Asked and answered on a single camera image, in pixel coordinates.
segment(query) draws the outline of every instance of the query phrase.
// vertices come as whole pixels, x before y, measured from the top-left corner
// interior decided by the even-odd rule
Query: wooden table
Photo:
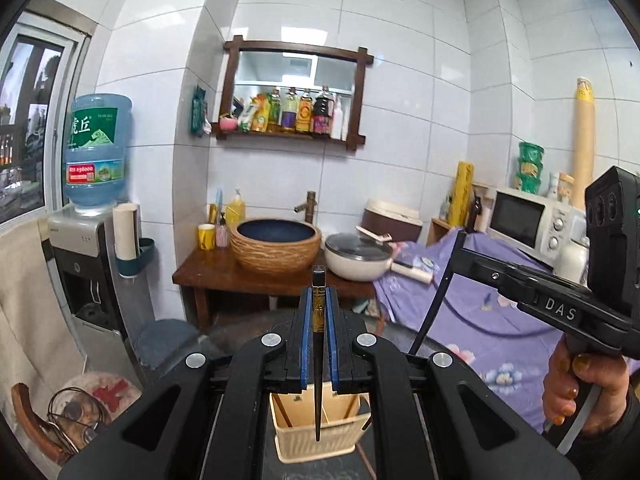
[[[314,265],[325,265],[324,251],[319,251]],[[311,285],[311,267],[300,272],[271,276],[241,267],[231,248],[201,251],[196,249],[174,272],[176,285],[191,287],[194,291],[198,328],[206,332],[211,326],[211,307],[208,290],[247,292],[267,296],[299,296],[302,287]],[[327,269],[327,286],[337,289],[339,298],[375,298],[371,282],[348,282]]]

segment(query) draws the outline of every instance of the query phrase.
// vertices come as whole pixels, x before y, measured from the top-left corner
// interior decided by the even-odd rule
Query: vessel sink
[[[240,265],[267,274],[306,269],[320,249],[320,229],[295,220],[250,219],[230,227],[229,232]]]

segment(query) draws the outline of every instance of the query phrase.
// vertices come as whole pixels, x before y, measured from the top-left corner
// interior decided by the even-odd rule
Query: paper roll
[[[580,211],[584,211],[584,190],[593,181],[595,124],[593,89],[588,79],[580,78],[575,93],[574,190],[571,195],[571,205]]]
[[[116,256],[121,260],[135,260],[140,256],[139,211],[140,206],[131,202],[113,208],[113,236]]]

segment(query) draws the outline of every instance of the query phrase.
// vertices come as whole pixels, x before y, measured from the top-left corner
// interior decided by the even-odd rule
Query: pot lid
[[[350,233],[331,235],[325,240],[324,246],[338,256],[363,262],[388,260],[393,252],[389,244],[379,244],[371,238]]]

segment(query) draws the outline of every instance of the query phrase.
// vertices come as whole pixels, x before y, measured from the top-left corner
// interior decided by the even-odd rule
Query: paper towel holder
[[[156,242],[152,238],[139,238],[140,256],[133,260],[121,260],[116,256],[118,272],[123,278],[135,278],[154,259]]]

